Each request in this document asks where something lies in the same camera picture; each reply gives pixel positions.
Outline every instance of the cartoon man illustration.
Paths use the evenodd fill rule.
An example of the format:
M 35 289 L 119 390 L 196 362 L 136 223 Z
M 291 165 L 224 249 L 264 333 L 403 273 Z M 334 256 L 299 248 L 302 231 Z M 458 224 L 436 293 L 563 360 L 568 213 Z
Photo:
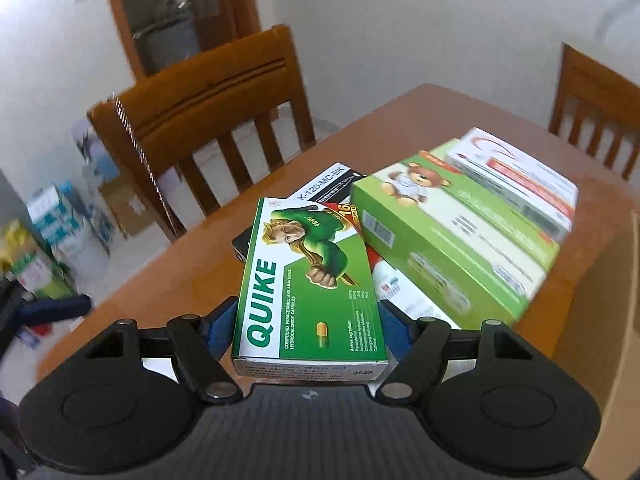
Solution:
M 306 272 L 311 283 L 323 288 L 336 288 L 338 280 L 356 285 L 344 272 L 347 255 L 334 243 L 335 234 L 350 227 L 340 215 L 311 204 L 272 211 L 271 221 L 264 223 L 262 241 L 289 244 L 292 251 L 304 254 L 311 263 Z

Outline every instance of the teddy bear illustration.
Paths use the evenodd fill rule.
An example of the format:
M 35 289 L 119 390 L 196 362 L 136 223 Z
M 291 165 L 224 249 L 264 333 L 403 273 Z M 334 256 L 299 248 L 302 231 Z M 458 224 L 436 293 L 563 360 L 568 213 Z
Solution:
M 450 186 L 449 180 L 442 178 L 437 171 L 424 168 L 415 162 L 409 162 L 406 172 L 393 171 L 388 175 L 392 182 L 380 184 L 380 190 L 389 196 L 395 196 L 399 205 L 415 206 L 427 202 L 428 189 Z

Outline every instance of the white wall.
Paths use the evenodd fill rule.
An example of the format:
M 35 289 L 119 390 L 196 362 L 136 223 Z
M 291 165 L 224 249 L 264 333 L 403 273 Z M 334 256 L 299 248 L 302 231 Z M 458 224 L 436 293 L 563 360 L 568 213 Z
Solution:
M 0 170 L 27 198 L 82 182 L 69 127 L 133 83 L 108 0 L 0 0 Z
M 435 83 L 546 126 L 563 41 L 640 82 L 640 5 L 604 44 L 593 39 L 620 1 L 273 0 L 261 14 L 292 26 L 310 106 L 324 120 L 344 126 Z

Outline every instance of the doorway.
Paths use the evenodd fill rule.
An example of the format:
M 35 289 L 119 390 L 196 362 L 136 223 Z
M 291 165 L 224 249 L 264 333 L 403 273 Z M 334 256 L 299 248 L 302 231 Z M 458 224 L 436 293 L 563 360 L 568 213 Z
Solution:
M 255 0 L 110 0 L 137 80 L 260 31 Z

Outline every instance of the green medicine box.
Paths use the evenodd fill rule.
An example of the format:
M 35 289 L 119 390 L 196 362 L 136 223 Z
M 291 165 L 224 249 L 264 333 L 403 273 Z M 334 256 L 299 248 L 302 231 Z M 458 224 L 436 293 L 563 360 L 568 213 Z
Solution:
M 559 245 L 499 197 L 444 162 L 457 140 L 354 184 L 364 239 L 463 329 L 513 324 Z
M 364 241 L 335 207 L 258 202 L 232 349 L 238 374 L 358 381 L 386 367 Z

